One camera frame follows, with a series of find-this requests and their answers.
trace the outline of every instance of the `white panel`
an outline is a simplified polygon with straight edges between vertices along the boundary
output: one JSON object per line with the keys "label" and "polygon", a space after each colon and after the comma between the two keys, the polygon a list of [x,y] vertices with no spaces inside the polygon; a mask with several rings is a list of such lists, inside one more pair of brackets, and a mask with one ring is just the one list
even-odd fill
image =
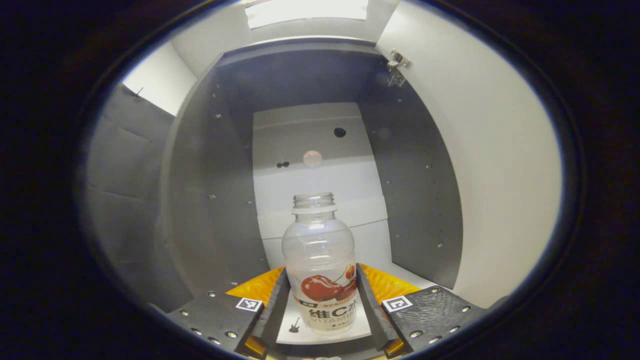
{"label": "white panel", "polygon": [[122,83],[140,97],[176,116],[196,82],[171,42],[159,47],[131,70]]}
{"label": "white panel", "polygon": [[340,36],[375,42],[399,0],[369,0],[367,18],[305,19],[251,30],[244,7],[220,6],[173,38],[189,68],[201,76],[222,53],[257,42],[300,36]]}
{"label": "white panel", "polygon": [[401,268],[400,266],[397,266],[394,263],[384,263],[378,266],[374,266],[374,268],[377,268],[380,271],[386,272],[387,274],[393,275],[398,279],[402,279],[410,283],[411,285],[419,287],[420,289],[426,289],[430,286],[437,285],[435,282],[431,282],[418,275],[415,275],[414,273],[408,270],[405,270],[404,268]]}
{"label": "white panel", "polygon": [[284,266],[284,255],[282,254],[282,237],[273,239],[262,239],[264,253],[267,255],[269,268],[275,269]]}
{"label": "white panel", "polygon": [[269,0],[247,6],[252,29],[279,22],[311,18],[362,20],[367,18],[368,0]]}
{"label": "white panel", "polygon": [[[260,235],[278,238],[293,222],[293,196],[333,192],[347,226],[387,218],[378,169],[355,103],[313,104],[261,111],[253,117],[253,186]],[[333,130],[346,130],[337,138]],[[323,164],[307,168],[303,155],[319,151]],[[289,161],[288,168],[276,164]]]}
{"label": "white panel", "polygon": [[379,268],[391,263],[391,242],[387,220],[351,228],[356,243],[356,261]]}
{"label": "white panel", "polygon": [[[348,331],[337,335],[318,335],[309,329],[300,318],[300,312],[296,307],[296,301],[293,299],[293,293],[289,292],[287,307],[282,315],[282,324],[276,342],[280,344],[291,345],[311,345],[311,344],[330,344],[340,343],[343,341],[355,340],[371,335],[371,328],[367,321],[367,315],[364,313],[364,307],[360,300],[360,292],[356,290],[356,320],[353,327]],[[290,332],[292,325],[296,324],[300,328],[298,332]]]}
{"label": "white panel", "polygon": [[453,22],[401,1],[377,46],[433,116],[458,180],[463,251],[454,291],[490,306],[540,258],[561,198],[558,144],[545,109],[500,55]]}
{"label": "white panel", "polygon": [[244,7],[219,6],[172,39],[189,68],[200,77],[225,51],[252,42]]}

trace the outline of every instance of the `plastic bottle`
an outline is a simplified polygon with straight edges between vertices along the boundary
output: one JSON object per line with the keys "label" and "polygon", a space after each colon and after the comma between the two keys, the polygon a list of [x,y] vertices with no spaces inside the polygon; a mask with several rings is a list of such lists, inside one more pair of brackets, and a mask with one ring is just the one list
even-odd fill
{"label": "plastic bottle", "polygon": [[356,317],[355,244],[336,210],[332,193],[294,196],[296,221],[282,238],[300,317],[318,334],[346,332]]}

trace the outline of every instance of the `cherry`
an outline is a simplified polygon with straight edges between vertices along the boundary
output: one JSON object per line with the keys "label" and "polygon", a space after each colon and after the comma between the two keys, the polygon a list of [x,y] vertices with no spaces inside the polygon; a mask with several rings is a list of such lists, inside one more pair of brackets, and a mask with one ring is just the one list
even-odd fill
{"label": "cherry", "polygon": [[349,281],[349,284],[347,284],[347,286],[342,288],[342,292],[335,297],[335,300],[338,300],[338,301],[344,300],[350,297],[351,294],[353,294],[355,291],[356,291],[356,278],[354,277],[353,280]]}
{"label": "cherry", "polygon": [[313,301],[327,301],[340,295],[342,286],[322,275],[313,275],[302,281],[302,292]]}
{"label": "cherry", "polygon": [[351,266],[349,267],[349,270],[347,270],[346,277],[347,277],[347,279],[350,279],[350,278],[352,278],[355,274],[356,274],[356,267],[355,267],[355,266],[353,266],[353,265],[351,265]]}

